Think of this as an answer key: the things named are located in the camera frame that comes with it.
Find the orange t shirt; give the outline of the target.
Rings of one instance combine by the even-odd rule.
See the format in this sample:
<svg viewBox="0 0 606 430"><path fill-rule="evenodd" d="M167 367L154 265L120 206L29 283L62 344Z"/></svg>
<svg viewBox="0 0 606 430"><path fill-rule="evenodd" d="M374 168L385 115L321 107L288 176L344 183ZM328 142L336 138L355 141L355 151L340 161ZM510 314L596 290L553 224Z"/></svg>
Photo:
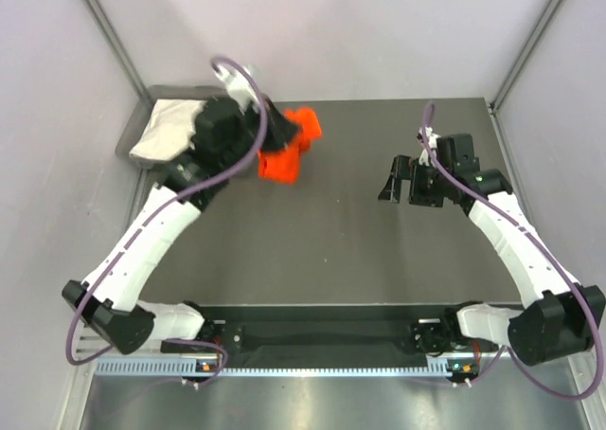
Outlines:
<svg viewBox="0 0 606 430"><path fill-rule="evenodd" d="M258 177L282 185L293 185L300 173L302 156L323 133L316 112L311 107L286 109L283 115L298 130L294 138L277 152L258 152Z"/></svg>

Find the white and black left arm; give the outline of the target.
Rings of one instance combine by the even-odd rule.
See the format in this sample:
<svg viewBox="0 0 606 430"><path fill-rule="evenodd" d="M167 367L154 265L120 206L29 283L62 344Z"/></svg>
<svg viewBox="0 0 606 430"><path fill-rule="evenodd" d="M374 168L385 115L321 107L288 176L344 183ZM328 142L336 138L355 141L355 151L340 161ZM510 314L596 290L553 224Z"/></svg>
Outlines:
<svg viewBox="0 0 606 430"><path fill-rule="evenodd" d="M321 137L310 107L280 110L270 101L260 113L252 100L159 99L130 150L160 171L147 201L106 259L82 280L70 280L62 297L78 320L111 348L131 354L150 341L182 339L208 349L214 328L194 303L150 303L140 294L177 238L241 171L258 160L258 177L292 184L300 160Z"/></svg>

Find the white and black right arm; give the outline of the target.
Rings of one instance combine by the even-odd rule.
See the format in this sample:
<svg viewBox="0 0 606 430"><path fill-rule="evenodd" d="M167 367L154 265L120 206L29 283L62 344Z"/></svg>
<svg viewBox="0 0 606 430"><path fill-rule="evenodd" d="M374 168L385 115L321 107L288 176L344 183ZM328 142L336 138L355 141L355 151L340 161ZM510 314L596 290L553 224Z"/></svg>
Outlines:
<svg viewBox="0 0 606 430"><path fill-rule="evenodd" d="M535 231L505 175L496 169L481 170L478 159L469 157L448 162L445 168L452 180L417 159L398 155L379 198L397 203L402 183L408 182L412 205L441 207L449 199L460 206L504 263L523 308L516 311L476 301L449 308L441 318L444 343L462 350L475 339L486 340L512 349L527 366L592 348L595 340L588 318L562 279L564 268L550 263L543 242L530 240Z"/></svg>

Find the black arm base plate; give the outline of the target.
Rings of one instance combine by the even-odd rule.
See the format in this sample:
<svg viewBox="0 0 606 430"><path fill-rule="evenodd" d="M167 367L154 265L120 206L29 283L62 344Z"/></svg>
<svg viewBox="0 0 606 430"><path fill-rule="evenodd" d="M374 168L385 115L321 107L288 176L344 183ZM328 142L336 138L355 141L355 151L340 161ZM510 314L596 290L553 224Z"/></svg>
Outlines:
<svg viewBox="0 0 606 430"><path fill-rule="evenodd" d="M269 347L390 347L429 355L496 349L492 342L463 337L450 305L215 306L203 315L200 338L236 353Z"/></svg>

